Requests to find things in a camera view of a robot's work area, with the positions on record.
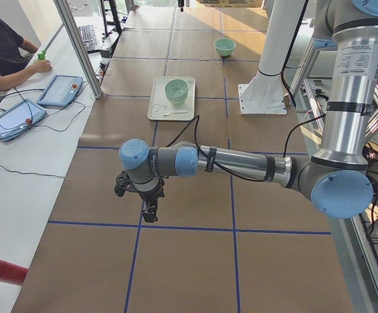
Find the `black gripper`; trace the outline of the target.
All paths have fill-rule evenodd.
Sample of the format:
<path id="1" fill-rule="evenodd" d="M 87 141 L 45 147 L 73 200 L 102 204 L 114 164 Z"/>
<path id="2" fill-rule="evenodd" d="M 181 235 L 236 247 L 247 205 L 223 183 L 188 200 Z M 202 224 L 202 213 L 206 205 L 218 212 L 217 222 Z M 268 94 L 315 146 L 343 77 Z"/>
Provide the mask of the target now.
<path id="1" fill-rule="evenodd" d="M 179 7 L 181 7 L 180 12 L 184 12 L 185 2 L 186 2 L 186 0 L 179 0 L 178 1 Z"/>
<path id="2" fill-rule="evenodd" d="M 158 222 L 158 199 L 164 198 L 165 196 L 164 185 L 165 182 L 162 177 L 154 177 L 147 183 L 136 184 L 136 189 L 145 202 L 145 208 L 142 211 L 142 216 L 145 222 Z"/>

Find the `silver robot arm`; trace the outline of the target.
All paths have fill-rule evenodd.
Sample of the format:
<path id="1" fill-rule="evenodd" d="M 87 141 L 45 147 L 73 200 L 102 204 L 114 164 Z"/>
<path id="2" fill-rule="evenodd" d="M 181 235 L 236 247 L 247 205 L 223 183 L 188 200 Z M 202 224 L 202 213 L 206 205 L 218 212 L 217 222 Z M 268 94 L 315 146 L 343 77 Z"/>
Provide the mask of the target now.
<path id="1" fill-rule="evenodd" d="M 137 193 L 145 204 L 144 220 L 155 222 L 166 178 L 217 170 L 295 190 L 333 218 L 363 212 L 373 198 L 362 150 L 378 78 L 378 1 L 318 1 L 310 44 L 315 51 L 337 51 L 322 142 L 313 155 L 267 155 L 263 150 L 243 152 L 178 139 L 150 147 L 130 139 L 119 149 L 123 171 L 115 193 Z"/>

